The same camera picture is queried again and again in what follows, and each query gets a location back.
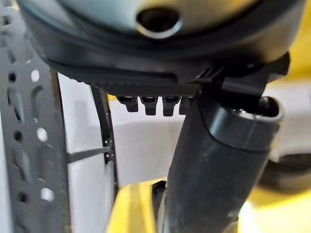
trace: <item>round hole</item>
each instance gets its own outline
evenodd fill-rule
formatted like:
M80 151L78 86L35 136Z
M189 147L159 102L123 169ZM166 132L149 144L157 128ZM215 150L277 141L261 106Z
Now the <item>round hole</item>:
M14 83L16 81L16 74L15 73L9 73L9 81Z
M36 83L40 78L40 73L39 70L33 70L31 72L31 81L33 81L33 83Z
M19 193L18 194L18 201L22 203L27 203L28 202L28 196L26 193Z
M15 132L14 132L14 139L15 139L17 142L22 142L22 140L23 140L23 135L21 134L20 131L15 131Z
M42 188L41 189L41 198L43 200L53 201L54 200L54 192L48 188Z
M137 17L137 30L153 39L164 39L181 28L179 14L167 8L153 8L141 11Z
M37 137L40 139L40 141L46 142L48 140L48 133L45 131L45 129L39 128L37 130Z

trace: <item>small black tab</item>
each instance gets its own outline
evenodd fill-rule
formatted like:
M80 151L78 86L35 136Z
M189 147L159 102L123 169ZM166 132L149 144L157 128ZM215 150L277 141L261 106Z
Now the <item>small black tab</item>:
M163 97L163 115L165 117L172 117L174 113L174 107L180 101L180 97Z
M185 115L187 113L187 110L189 109L192 101L193 101L193 96L190 96L190 97L184 96L181 98L181 101L179 104L179 114L180 115Z
M121 104L125 104L126 109L129 113L138 112L138 101L137 97L117 97Z
M156 104L158 97L140 97L140 101L145 105L146 115L155 116L156 115Z

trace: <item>metal mounting plate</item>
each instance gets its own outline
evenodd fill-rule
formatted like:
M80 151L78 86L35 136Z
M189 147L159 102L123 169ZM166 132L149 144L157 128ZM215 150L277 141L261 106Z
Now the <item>metal mounting plate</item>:
M0 106L14 232L69 233L57 73L34 53L19 12L0 7Z

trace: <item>black cylindrical tube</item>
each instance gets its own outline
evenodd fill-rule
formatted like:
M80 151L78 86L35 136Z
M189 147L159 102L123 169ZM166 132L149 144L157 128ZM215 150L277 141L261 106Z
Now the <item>black cylindrical tube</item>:
M263 171L282 115L272 98L262 98L250 113L199 96L170 167L162 232L222 233L235 221Z

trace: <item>gray perforated metal bracket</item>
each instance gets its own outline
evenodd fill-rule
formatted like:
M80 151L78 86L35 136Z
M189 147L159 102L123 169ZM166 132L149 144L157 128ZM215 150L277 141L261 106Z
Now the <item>gray perforated metal bracket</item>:
M103 208L111 209L118 176L106 93L92 87L103 147L67 153L57 72L33 51L23 20L8 1L0 6L0 82L13 232L70 233L68 163L100 153L109 184Z

